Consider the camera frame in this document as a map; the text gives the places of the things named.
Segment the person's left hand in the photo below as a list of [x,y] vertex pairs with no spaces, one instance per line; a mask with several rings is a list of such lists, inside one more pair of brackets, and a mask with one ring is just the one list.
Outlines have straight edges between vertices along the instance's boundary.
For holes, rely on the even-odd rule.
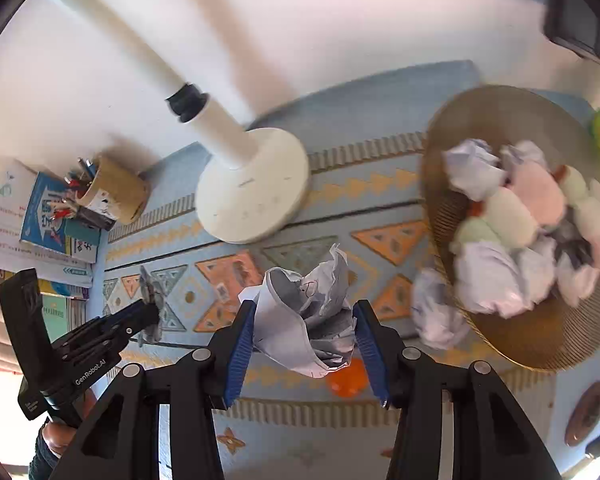
[[[96,402],[97,398],[92,389],[87,389],[82,398],[76,401],[74,406],[81,410],[82,420],[87,418]],[[76,430],[63,422],[46,422],[42,429],[43,441],[56,457],[65,453],[75,435]]]

